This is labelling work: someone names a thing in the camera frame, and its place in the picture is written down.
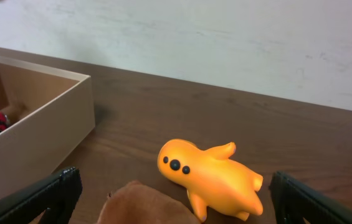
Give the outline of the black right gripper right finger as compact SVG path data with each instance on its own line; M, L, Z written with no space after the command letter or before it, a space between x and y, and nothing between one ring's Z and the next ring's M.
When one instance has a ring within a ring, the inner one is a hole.
M292 176L276 171L269 185L277 224L352 224L352 211Z

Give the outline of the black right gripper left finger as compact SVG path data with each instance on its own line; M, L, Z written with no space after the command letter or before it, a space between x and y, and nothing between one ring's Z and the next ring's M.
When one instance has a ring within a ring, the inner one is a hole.
M80 171L68 167L0 199L0 223L68 224L81 193Z

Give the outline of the white cardboard box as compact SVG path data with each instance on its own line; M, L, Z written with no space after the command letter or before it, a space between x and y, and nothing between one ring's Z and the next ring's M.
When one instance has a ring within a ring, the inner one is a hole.
M0 56L0 199L51 174L95 127L88 75Z

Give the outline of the brown plush toy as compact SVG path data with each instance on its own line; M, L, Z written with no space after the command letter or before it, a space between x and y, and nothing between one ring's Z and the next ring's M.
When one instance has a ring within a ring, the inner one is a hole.
M97 223L193 224L199 220L181 202L133 180L111 192Z

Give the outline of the orange squishy figure toy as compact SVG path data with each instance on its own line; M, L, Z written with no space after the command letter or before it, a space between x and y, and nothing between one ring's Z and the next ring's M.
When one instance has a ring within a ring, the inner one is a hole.
M264 178L233 161L234 142L206 150L182 139L164 144L157 165L163 176L183 186L197 219L207 219L207 209L246 221L261 215L264 208L257 195Z

